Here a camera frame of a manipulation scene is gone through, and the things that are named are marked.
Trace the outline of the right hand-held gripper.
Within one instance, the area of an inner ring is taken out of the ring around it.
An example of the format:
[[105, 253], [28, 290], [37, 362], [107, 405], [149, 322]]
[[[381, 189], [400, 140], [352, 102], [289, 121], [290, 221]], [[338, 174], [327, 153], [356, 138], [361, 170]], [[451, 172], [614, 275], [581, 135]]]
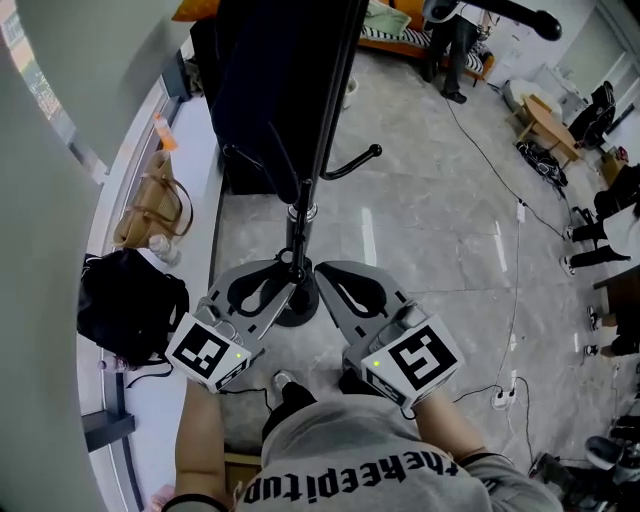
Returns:
[[[406, 304], [406, 293], [385, 270], [335, 260], [318, 264], [314, 276], [336, 327], [354, 344], [344, 366], [400, 409], [412, 409], [463, 365], [442, 319], [415, 300]], [[394, 314], [375, 332], [375, 316]]]

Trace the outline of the black coat rack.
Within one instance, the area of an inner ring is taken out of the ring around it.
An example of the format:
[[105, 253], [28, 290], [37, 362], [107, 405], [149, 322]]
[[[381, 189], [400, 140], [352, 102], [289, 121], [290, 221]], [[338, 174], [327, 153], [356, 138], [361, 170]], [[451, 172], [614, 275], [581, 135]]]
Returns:
[[287, 235], [283, 262], [283, 276], [279, 281], [288, 281], [295, 285], [295, 291], [285, 309], [276, 319], [281, 326], [300, 326], [312, 318], [318, 308], [319, 295], [311, 275], [311, 263], [306, 256], [307, 244], [311, 233], [311, 224], [315, 217], [314, 193], [318, 181], [339, 180], [369, 160], [381, 155], [378, 144], [370, 145], [367, 150], [342, 167], [330, 171], [328, 168], [315, 180], [306, 179], [301, 184], [300, 197], [287, 207]]

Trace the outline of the person's right leg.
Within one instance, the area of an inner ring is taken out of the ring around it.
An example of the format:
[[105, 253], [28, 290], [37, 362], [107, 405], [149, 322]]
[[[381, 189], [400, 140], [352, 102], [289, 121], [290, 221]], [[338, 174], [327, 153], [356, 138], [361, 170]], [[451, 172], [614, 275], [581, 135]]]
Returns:
[[343, 371], [338, 381], [338, 387], [344, 395], [369, 395], [383, 397], [374, 387], [362, 381], [352, 369]]

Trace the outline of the clear plastic bottle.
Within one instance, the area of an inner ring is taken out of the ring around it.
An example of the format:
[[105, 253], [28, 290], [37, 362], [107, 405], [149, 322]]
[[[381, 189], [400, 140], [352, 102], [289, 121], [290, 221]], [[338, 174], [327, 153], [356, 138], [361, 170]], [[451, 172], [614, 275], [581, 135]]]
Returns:
[[149, 238], [148, 249], [168, 266], [176, 266], [181, 258], [179, 248], [162, 234], [156, 234]]

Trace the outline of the person's grey printed shirt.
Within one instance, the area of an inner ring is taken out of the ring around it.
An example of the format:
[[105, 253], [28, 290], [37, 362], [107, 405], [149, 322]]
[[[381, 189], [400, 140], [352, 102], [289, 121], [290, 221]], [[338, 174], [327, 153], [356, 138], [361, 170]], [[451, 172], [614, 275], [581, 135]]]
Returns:
[[422, 442], [392, 405], [354, 395], [317, 402], [266, 438], [262, 470], [236, 512], [562, 512], [495, 453], [455, 461]]

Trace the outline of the beige tote bag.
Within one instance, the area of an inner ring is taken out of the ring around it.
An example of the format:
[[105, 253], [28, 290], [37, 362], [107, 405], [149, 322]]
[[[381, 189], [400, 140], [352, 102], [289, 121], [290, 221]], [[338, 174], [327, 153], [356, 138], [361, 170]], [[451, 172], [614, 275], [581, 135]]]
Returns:
[[194, 221], [187, 189], [174, 177], [171, 154], [156, 151], [142, 173], [133, 199], [126, 206], [113, 235], [116, 248], [148, 248], [150, 239], [184, 237]]

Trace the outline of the wooden chair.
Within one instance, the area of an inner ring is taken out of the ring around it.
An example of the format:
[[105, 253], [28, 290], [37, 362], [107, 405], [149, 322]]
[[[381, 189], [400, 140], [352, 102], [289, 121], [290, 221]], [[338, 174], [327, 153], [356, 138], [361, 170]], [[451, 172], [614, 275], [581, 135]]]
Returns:
[[261, 469], [261, 458], [256, 455], [225, 452], [224, 461], [228, 465], [254, 467]]

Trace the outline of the orange bottle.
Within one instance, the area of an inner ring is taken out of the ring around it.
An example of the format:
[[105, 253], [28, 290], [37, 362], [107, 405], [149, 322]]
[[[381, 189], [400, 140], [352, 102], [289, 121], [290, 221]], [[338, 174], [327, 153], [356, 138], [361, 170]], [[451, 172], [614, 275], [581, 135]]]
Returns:
[[168, 120], [159, 112], [153, 116], [153, 125], [162, 147], [166, 151], [173, 151], [178, 147], [176, 139], [171, 131]]

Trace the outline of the black patterned bag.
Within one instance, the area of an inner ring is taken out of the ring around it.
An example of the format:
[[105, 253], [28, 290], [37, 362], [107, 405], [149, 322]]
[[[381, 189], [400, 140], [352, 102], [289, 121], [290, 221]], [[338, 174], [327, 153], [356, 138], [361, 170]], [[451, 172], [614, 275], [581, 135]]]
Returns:
[[525, 161], [543, 178], [557, 187], [566, 187], [568, 180], [558, 160], [551, 152], [533, 140], [517, 141], [516, 149]]

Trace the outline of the orange sofa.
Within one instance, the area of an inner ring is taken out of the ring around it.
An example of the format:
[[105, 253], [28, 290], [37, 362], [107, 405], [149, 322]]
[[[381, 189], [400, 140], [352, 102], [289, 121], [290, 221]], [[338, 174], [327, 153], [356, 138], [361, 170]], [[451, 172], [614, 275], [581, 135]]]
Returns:
[[[426, 59], [429, 55], [432, 30], [425, 25], [422, 17], [424, 0], [381, 0], [384, 5], [399, 10], [410, 18], [407, 27], [393, 35], [368, 25], [361, 28], [359, 45], [400, 54], [415, 59]], [[495, 57], [483, 42], [476, 42], [469, 51], [465, 74], [475, 81], [485, 81], [495, 64]]]

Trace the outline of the small wooden table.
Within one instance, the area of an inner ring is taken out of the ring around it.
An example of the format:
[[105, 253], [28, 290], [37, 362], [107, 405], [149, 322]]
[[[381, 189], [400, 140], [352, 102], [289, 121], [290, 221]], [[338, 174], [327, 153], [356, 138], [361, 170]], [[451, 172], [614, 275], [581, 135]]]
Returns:
[[536, 95], [525, 96], [523, 103], [509, 114], [507, 120], [515, 119], [519, 116], [524, 117], [524, 128], [517, 137], [518, 142], [523, 141], [531, 132], [551, 141], [553, 143], [552, 148], [558, 148], [566, 157], [561, 166], [562, 170], [581, 159], [578, 142], [569, 129], [553, 116], [550, 107]]

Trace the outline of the striped blanket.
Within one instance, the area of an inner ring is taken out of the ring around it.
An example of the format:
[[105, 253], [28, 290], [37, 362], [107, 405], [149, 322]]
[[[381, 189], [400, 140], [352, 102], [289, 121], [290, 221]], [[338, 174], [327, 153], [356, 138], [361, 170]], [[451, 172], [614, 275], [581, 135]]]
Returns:
[[[392, 36], [363, 26], [359, 45], [401, 54], [416, 59], [427, 57], [431, 42], [431, 32], [407, 28], [400, 36]], [[491, 70], [494, 56], [486, 45], [477, 42], [466, 59], [466, 73], [482, 79]]]

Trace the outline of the white low cabinet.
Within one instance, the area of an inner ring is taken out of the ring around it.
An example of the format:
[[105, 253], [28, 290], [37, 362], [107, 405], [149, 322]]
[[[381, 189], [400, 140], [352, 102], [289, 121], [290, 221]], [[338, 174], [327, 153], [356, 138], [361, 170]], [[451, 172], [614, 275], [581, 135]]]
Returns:
[[577, 86], [565, 78], [557, 68], [542, 65], [534, 75], [534, 82], [554, 97], [561, 107], [565, 122], [576, 117], [590, 104], [588, 97], [582, 94]]

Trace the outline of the black equipment pile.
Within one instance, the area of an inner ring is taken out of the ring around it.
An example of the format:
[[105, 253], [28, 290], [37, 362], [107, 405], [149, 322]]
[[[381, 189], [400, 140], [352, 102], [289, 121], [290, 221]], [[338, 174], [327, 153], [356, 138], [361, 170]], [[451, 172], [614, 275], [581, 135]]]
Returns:
[[585, 465], [541, 454], [529, 476], [558, 492], [565, 512], [640, 512], [640, 414], [585, 442]]

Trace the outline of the grey and black round device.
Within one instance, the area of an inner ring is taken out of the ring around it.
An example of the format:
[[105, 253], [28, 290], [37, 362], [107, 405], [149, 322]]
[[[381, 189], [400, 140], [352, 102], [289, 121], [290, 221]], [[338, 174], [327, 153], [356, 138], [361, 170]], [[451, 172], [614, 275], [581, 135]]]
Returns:
[[422, 16], [429, 23], [444, 23], [455, 15], [460, 0], [424, 0]]

